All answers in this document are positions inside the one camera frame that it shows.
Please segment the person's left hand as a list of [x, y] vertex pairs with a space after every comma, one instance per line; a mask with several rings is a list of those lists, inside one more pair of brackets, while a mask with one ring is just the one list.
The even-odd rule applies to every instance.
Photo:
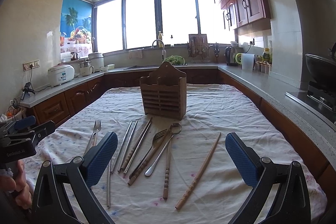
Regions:
[[26, 181], [25, 164], [22, 160], [17, 161], [17, 169], [18, 173], [15, 179], [8, 174], [1, 174], [1, 191], [17, 191], [18, 195], [15, 198], [17, 205], [28, 209], [32, 205], [32, 195]]

